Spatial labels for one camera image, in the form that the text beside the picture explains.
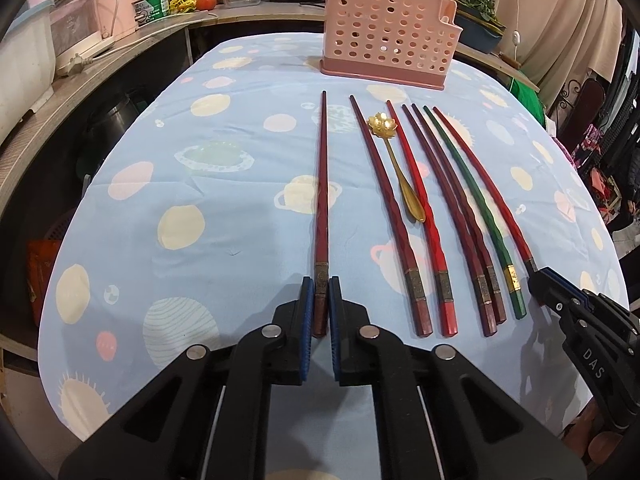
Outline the red chopstick black end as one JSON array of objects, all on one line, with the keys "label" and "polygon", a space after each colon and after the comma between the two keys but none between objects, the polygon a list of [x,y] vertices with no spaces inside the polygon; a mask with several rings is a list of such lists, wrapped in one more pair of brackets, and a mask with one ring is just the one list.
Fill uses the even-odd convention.
[{"label": "red chopstick black end", "polygon": [[466,157],[469,159],[471,164],[476,169],[477,173],[480,175],[480,178],[485,183],[489,194],[494,199],[497,205],[498,211],[500,211],[503,220],[506,222],[506,225],[509,228],[516,248],[518,248],[518,252],[520,253],[521,259],[523,260],[524,266],[526,267],[527,273],[532,274],[536,272],[538,268],[536,266],[533,253],[530,250],[525,236],[518,226],[518,222],[516,222],[512,211],[510,211],[510,208],[504,201],[502,194],[496,187],[495,182],[491,179],[491,176],[488,174],[487,170],[474,154],[472,148],[469,146],[469,143],[462,138],[461,133],[452,124],[451,120],[437,106],[433,107],[433,112],[438,116],[438,119],[447,127],[449,132],[456,138],[458,144],[460,145],[460,148],[462,148],[462,150],[465,152]]}]

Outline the green chopstick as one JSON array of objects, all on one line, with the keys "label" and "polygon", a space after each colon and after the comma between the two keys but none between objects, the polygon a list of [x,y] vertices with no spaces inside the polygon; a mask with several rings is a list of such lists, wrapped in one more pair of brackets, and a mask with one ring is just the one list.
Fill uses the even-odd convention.
[{"label": "green chopstick", "polygon": [[477,208],[480,211],[480,215],[487,226],[492,244],[494,244],[500,262],[500,268],[504,275],[504,279],[506,280],[506,287],[509,291],[514,315],[518,320],[521,320],[526,317],[527,310],[520,281],[518,280],[518,274],[515,271],[509,251],[506,249],[506,245],[504,244],[502,233],[495,222],[495,217],[487,205],[485,196],[474,179],[471,170],[469,170],[469,167],[456,147],[456,144],[454,144],[454,141],[450,138],[450,133],[452,133],[450,122],[448,122],[447,119],[438,119],[426,105],[424,105],[423,110],[426,116],[430,118],[430,121],[434,124],[438,133],[442,137],[442,140],[447,145],[447,148],[449,148],[451,157],[456,161],[460,172],[462,173],[462,176],[474,197]]}]

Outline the dark red chopstick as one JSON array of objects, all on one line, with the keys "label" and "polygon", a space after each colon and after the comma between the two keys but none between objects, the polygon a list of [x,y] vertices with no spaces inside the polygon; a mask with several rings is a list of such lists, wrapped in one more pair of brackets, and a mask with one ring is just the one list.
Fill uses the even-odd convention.
[{"label": "dark red chopstick", "polygon": [[367,151],[369,153],[370,161],[372,162],[375,177],[376,180],[378,180],[378,187],[380,188],[384,200],[387,217],[388,220],[390,220],[390,226],[392,227],[394,242],[401,264],[402,275],[405,278],[406,289],[409,295],[416,334],[419,337],[430,336],[431,333],[433,333],[433,325],[430,311],[427,307],[419,266],[416,263],[416,257],[414,256],[414,252],[410,244],[404,220],[401,218],[397,200],[395,200],[392,185],[390,184],[390,178],[386,174],[381,156],[378,154],[378,149],[375,146],[369,127],[364,120],[362,111],[360,110],[356,98],[352,94],[349,96],[349,102],[352,104],[352,110],[354,111],[360,127],[364,143],[367,145]]},{"label": "dark red chopstick", "polygon": [[321,92],[317,172],[316,232],[314,232],[314,324],[316,338],[326,336],[326,286],[329,281],[328,96]]}]

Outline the bright red chopstick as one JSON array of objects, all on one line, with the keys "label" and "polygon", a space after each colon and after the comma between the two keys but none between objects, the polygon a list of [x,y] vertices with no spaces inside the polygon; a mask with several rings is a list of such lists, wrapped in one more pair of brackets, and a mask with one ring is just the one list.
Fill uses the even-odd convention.
[{"label": "bright red chopstick", "polygon": [[435,219],[431,204],[428,201],[427,192],[420,174],[419,166],[416,163],[416,158],[413,155],[413,151],[408,142],[405,130],[402,128],[394,104],[391,100],[387,100],[386,106],[390,112],[390,117],[396,122],[396,134],[408,165],[413,189],[425,214],[423,225],[426,236],[426,246],[428,254],[430,255],[432,270],[434,272],[434,283],[438,297],[442,334],[445,337],[456,336],[458,333],[458,321],[456,310],[454,310],[454,296],[452,296],[448,266],[444,252],[442,251],[442,242],[440,241],[439,232],[435,226]]}]

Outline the gold flower spoon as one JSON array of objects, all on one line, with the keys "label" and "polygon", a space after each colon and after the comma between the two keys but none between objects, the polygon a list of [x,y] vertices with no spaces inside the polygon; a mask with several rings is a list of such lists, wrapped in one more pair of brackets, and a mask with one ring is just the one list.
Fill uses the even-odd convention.
[{"label": "gold flower spoon", "polygon": [[413,191],[413,188],[406,178],[404,172],[401,170],[397,157],[392,148],[392,144],[390,144],[390,140],[393,139],[397,132],[398,125],[396,120],[393,117],[390,117],[390,115],[381,112],[370,116],[367,120],[367,123],[372,134],[377,138],[382,139],[384,142],[388,157],[390,158],[390,162],[393,165],[396,178],[398,180],[402,199],[404,200],[408,213],[414,221],[423,223],[426,219],[425,210],[421,205],[418,196],[416,196],[416,192]]}]

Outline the blue planet print tablecloth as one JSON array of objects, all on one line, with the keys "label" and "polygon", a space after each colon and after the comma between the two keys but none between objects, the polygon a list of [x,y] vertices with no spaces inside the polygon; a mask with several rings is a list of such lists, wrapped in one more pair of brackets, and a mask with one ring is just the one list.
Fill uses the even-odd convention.
[{"label": "blue planet print tablecloth", "polygon": [[472,148],[540,266],[620,304],[626,287],[587,189],[501,84],[454,63],[440,91],[323,75],[317,34],[213,48],[141,114],[93,178],[44,302],[39,371],[79,439],[191,344],[230,346],[295,299],[314,260],[318,135],[329,138],[330,271],[408,344],[392,227],[359,128],[439,108]]}]

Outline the blue planter with greens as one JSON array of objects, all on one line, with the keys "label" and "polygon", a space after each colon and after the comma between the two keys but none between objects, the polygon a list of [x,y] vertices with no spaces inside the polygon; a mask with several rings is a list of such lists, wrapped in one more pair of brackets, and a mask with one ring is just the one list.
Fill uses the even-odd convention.
[{"label": "blue planter with greens", "polygon": [[506,26],[498,19],[494,0],[456,0],[454,22],[462,28],[460,42],[483,53],[494,52]]}]

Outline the beige curtain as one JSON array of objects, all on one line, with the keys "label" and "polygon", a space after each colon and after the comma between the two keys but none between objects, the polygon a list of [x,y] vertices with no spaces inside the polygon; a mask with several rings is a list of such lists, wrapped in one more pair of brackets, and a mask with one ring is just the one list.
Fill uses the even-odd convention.
[{"label": "beige curtain", "polygon": [[521,64],[544,106],[572,79],[596,74],[612,80],[623,38],[617,0],[494,1],[506,26],[499,51]]}]

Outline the pink perforated utensil holder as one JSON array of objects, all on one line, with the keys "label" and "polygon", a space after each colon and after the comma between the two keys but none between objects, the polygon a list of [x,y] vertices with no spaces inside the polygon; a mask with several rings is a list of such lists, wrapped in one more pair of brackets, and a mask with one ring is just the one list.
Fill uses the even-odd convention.
[{"label": "pink perforated utensil holder", "polygon": [[445,87],[462,33],[454,0],[326,0],[324,10],[322,73]]}]

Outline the white plastic tub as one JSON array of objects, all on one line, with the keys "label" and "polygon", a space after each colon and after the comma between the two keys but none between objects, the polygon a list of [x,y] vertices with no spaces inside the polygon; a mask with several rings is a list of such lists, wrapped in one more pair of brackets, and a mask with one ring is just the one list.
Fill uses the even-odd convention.
[{"label": "white plastic tub", "polygon": [[36,112],[53,94],[56,56],[53,47],[51,0],[20,14],[1,41],[0,140],[28,112]]}]

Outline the white glass kettle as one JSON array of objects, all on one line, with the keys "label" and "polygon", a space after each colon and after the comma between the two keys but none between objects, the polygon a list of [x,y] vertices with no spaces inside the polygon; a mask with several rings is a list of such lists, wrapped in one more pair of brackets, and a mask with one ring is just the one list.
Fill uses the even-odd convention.
[{"label": "white glass kettle", "polygon": [[[115,9],[119,1],[113,0]],[[103,28],[98,0],[54,0],[51,32],[55,52],[55,73],[67,77],[108,50],[115,42],[115,19]]]}]

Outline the red tomato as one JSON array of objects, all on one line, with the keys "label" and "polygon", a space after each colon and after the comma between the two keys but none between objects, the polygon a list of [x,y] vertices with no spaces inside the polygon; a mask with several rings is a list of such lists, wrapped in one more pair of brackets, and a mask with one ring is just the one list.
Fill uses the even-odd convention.
[{"label": "red tomato", "polygon": [[196,0],[195,5],[198,11],[210,11],[216,8],[217,0]]}]

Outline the yellow snack packet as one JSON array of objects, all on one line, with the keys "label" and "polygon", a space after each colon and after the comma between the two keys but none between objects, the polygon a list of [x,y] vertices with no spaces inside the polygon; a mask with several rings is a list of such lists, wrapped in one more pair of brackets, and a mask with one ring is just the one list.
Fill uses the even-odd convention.
[{"label": "yellow snack packet", "polygon": [[169,13],[188,13],[196,9],[196,0],[170,0]]}]

